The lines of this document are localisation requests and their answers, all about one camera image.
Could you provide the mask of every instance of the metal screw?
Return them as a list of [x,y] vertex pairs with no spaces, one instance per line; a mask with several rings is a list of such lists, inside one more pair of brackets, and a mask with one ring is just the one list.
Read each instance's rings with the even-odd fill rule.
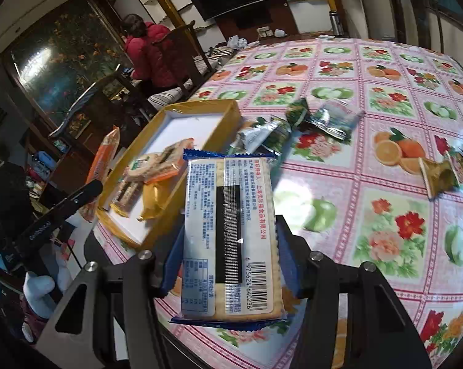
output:
[[321,261],[323,254],[320,251],[312,251],[308,257],[311,261]]
[[141,261],[144,261],[146,259],[150,259],[153,256],[153,253],[149,250],[142,250],[137,254],[137,258],[139,258]]
[[374,272],[377,270],[377,266],[373,262],[364,262],[363,269],[367,272]]
[[94,272],[97,270],[97,268],[98,268],[98,263],[96,263],[95,261],[90,261],[84,266],[84,269],[87,272]]

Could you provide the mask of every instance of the pink checkered tablecloth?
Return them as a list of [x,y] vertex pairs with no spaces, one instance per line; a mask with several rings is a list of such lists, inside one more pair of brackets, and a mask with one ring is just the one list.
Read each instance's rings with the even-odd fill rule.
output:
[[[301,40],[237,53],[193,99],[236,99],[253,119],[284,117],[302,96],[312,109],[337,97],[366,113],[343,143],[313,132],[295,137],[276,213],[338,263],[375,262],[437,367],[463,335],[463,187],[430,202],[417,158],[442,161],[463,145],[463,69],[416,46]],[[100,224],[94,232],[112,262],[134,253]],[[285,287],[283,295],[287,319],[247,333],[168,323],[180,311],[178,293],[157,308],[164,326],[211,366],[279,369],[289,366],[305,307]],[[340,313],[338,339],[345,300]],[[336,351],[334,367],[342,356]]]

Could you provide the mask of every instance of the red puffer jacket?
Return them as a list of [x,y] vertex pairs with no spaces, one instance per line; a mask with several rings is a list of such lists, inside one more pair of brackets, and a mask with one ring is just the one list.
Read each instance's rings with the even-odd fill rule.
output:
[[[143,37],[128,36],[126,41],[126,52],[134,64],[134,79],[147,80],[151,79],[154,87],[169,87],[177,84],[177,80],[172,75],[163,61],[162,53],[158,47],[152,43],[160,41],[165,35],[170,33],[170,29],[163,25],[155,25],[152,22],[146,22],[147,35]],[[178,51],[173,49],[170,40],[163,44],[165,51],[169,50],[174,54],[173,60],[179,61]],[[172,65],[177,75],[181,79],[186,77],[184,66],[181,64]]]

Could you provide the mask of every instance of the striped cushion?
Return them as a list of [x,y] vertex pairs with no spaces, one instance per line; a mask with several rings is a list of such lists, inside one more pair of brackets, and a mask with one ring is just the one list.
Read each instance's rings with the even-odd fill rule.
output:
[[[210,59],[209,64],[214,69],[218,66],[219,62],[217,59]],[[205,73],[207,71],[206,63],[201,59],[195,63],[195,66],[200,73]],[[184,83],[185,88],[188,90],[193,87],[192,79],[187,80]],[[157,110],[160,110],[165,105],[173,104],[180,100],[182,96],[182,90],[179,87],[172,88],[171,90],[164,91],[163,93],[154,94],[148,98],[148,101],[155,107]]]

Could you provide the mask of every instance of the barcode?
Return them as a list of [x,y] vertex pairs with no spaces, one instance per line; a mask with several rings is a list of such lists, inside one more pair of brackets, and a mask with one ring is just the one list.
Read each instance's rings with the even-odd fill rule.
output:
[[267,308],[267,276],[265,262],[250,262],[251,311]]

